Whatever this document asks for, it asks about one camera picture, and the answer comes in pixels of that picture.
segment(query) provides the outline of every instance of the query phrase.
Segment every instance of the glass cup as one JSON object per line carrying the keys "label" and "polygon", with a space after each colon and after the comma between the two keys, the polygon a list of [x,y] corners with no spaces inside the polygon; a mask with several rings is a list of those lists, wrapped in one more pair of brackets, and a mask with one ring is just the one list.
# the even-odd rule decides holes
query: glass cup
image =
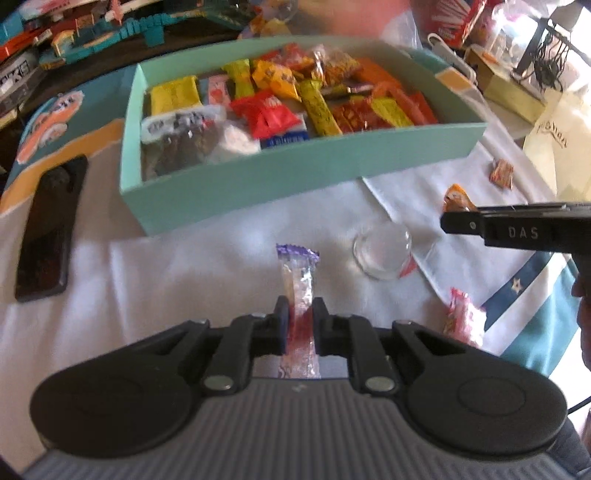
{"label": "glass cup", "polygon": [[360,232],[353,256],[367,275],[378,280],[398,278],[411,258],[411,236],[398,222],[387,221]]}

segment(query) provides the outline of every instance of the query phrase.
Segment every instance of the teal stripe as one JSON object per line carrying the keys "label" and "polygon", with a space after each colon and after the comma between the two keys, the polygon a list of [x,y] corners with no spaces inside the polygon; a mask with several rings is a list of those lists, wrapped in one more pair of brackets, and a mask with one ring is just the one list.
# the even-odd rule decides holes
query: teal stripe
{"label": "teal stripe", "polygon": [[576,276],[577,268],[570,260],[548,299],[501,358],[546,377],[554,371],[578,328],[579,299],[570,294]]}

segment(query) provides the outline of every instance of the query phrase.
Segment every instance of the plastic bag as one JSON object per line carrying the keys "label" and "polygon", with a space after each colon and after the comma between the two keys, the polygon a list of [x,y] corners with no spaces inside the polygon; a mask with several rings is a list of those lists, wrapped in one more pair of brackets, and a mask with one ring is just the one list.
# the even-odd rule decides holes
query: plastic bag
{"label": "plastic bag", "polygon": [[320,255],[304,247],[277,245],[277,256],[290,304],[290,324],[279,375],[281,378],[320,378],[312,318],[314,271]]}

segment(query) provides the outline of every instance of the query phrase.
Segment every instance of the candy wrapper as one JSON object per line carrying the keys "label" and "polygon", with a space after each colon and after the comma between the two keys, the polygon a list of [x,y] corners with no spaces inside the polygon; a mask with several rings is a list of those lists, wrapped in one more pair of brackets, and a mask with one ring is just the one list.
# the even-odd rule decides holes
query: candy wrapper
{"label": "candy wrapper", "polygon": [[248,121],[253,138],[264,139],[282,134],[298,125],[297,118],[270,90],[234,100],[230,107]]}
{"label": "candy wrapper", "polygon": [[365,132],[390,128],[371,107],[371,99],[356,100],[333,109],[335,120],[343,133]]}
{"label": "candy wrapper", "polygon": [[341,83],[334,87],[326,87],[321,89],[320,94],[325,100],[338,100],[339,98],[344,98],[351,95],[368,95],[373,89],[374,86],[371,83]]}
{"label": "candy wrapper", "polygon": [[397,78],[390,75],[386,70],[384,70],[373,60],[370,60],[368,58],[361,58],[356,60],[361,65],[361,69],[355,72],[353,78],[358,82],[368,82],[372,83],[373,85],[382,82],[390,82],[398,86],[398,88],[402,88],[402,83],[400,83],[400,81]]}
{"label": "candy wrapper", "polygon": [[482,348],[485,323],[486,312],[477,308],[466,293],[452,288],[447,323],[443,328],[444,335]]}
{"label": "candy wrapper", "polygon": [[374,98],[371,100],[371,108],[392,127],[413,127],[414,123],[406,113],[398,106],[393,98]]}
{"label": "candy wrapper", "polygon": [[217,126],[218,144],[207,159],[207,163],[225,163],[245,155],[261,151],[261,142],[254,139],[244,125],[226,121]]}
{"label": "candy wrapper", "polygon": [[443,199],[444,212],[477,212],[478,208],[468,198],[468,194],[457,183],[447,189]]}
{"label": "candy wrapper", "polygon": [[306,122],[304,120],[304,114],[296,114],[296,116],[300,119],[300,123],[291,127],[285,134],[283,135],[276,135],[271,138],[267,138],[266,140],[261,140],[261,147],[262,148],[269,148],[269,147],[277,147],[279,145],[287,145],[290,143],[297,143],[297,142],[304,142],[310,139],[308,134],[308,128],[306,127]]}
{"label": "candy wrapper", "polygon": [[281,378],[320,378],[318,355],[314,350],[314,271],[317,252],[295,245],[277,245],[285,295],[290,304],[290,324],[285,355],[281,357]]}
{"label": "candy wrapper", "polygon": [[143,144],[148,144],[181,131],[223,122],[225,119],[226,109],[221,105],[201,105],[176,110],[144,118],[140,137]]}
{"label": "candy wrapper", "polygon": [[329,106],[320,94],[320,81],[304,80],[297,86],[301,101],[306,107],[310,120],[314,124],[316,132],[322,137],[342,135]]}
{"label": "candy wrapper", "polygon": [[223,105],[228,108],[232,99],[228,93],[228,75],[214,75],[206,79],[199,80],[203,101],[206,105]]}
{"label": "candy wrapper", "polygon": [[514,170],[513,165],[501,158],[496,162],[489,180],[502,189],[512,190]]}
{"label": "candy wrapper", "polygon": [[336,48],[328,49],[324,45],[318,45],[312,49],[311,56],[314,58],[311,77],[322,81],[325,87],[338,85],[361,69],[357,60]]}
{"label": "candy wrapper", "polygon": [[226,72],[236,84],[236,95],[234,100],[255,94],[255,89],[251,82],[251,63],[248,59],[227,63],[222,67],[222,70]]}
{"label": "candy wrapper", "polygon": [[299,72],[314,64],[314,59],[306,55],[297,43],[288,43],[279,50],[273,50],[259,57],[258,60],[270,61]]}
{"label": "candy wrapper", "polygon": [[150,90],[151,115],[201,105],[196,82],[197,77],[190,75],[153,87]]}
{"label": "candy wrapper", "polygon": [[395,83],[382,82],[374,87],[375,98],[390,97],[396,100],[402,111],[411,119],[414,125],[431,125],[420,107]]}
{"label": "candy wrapper", "polygon": [[207,158],[219,143],[215,124],[181,127],[159,140],[160,154],[145,177],[168,175],[174,171],[207,163]]}
{"label": "candy wrapper", "polygon": [[261,90],[271,89],[279,98],[293,98],[300,100],[297,94],[296,81],[293,73],[287,67],[258,60],[252,79]]}

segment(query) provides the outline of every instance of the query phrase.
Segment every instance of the teal tray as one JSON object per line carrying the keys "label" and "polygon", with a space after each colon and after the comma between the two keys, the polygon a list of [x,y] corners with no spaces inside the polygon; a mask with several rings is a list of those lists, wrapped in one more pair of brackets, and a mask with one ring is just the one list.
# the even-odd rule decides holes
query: teal tray
{"label": "teal tray", "polygon": [[[142,181],[140,122],[148,89],[169,80],[211,72],[237,59],[255,58],[289,42],[323,43],[370,57],[420,90],[441,125],[386,129],[268,148],[250,157],[201,165]],[[308,190],[467,156],[486,124],[433,74],[379,40],[345,37],[271,37],[179,51],[137,65],[129,96],[121,155],[120,190],[148,235],[214,215]]]}

